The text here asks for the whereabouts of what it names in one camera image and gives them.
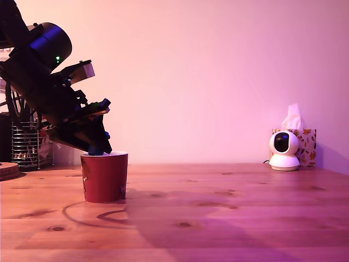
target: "tissue box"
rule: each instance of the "tissue box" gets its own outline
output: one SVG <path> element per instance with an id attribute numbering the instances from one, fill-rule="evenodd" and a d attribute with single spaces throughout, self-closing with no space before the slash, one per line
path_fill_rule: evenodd
<path id="1" fill-rule="evenodd" d="M 273 129 L 273 134 L 281 129 Z M 288 129 L 299 140 L 296 157 L 300 166 L 316 166 L 316 129 Z"/>

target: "wire mesh holder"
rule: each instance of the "wire mesh holder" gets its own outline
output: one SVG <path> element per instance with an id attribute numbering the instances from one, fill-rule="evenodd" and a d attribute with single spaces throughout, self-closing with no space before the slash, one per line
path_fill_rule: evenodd
<path id="1" fill-rule="evenodd" d="M 21 122 L 22 127 L 12 124 L 11 158 L 19 168 L 40 168 L 53 165 L 53 143 L 39 130 L 32 129 L 36 122 Z"/>

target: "white security camera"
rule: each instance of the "white security camera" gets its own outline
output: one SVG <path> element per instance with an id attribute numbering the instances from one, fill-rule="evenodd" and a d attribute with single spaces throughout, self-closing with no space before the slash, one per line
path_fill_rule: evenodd
<path id="1" fill-rule="evenodd" d="M 294 171 L 299 167 L 299 160 L 294 155 L 299 147 L 298 138 L 289 131 L 276 132 L 269 142 L 273 156 L 269 164 L 272 169 Z"/>

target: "white tissue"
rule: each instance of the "white tissue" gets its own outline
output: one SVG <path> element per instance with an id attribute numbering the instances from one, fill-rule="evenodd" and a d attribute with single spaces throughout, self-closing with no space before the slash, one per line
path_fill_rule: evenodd
<path id="1" fill-rule="evenodd" d="M 300 117 L 298 104 L 288 106 L 288 115 L 281 126 L 283 129 L 303 129 L 303 122 Z"/>

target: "red paper cup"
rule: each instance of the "red paper cup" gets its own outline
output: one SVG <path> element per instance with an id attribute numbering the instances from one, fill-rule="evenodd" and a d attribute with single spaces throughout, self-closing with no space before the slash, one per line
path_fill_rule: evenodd
<path id="1" fill-rule="evenodd" d="M 126 197 L 128 154 L 112 152 L 103 156 L 81 156 L 85 200 L 110 203 Z"/>

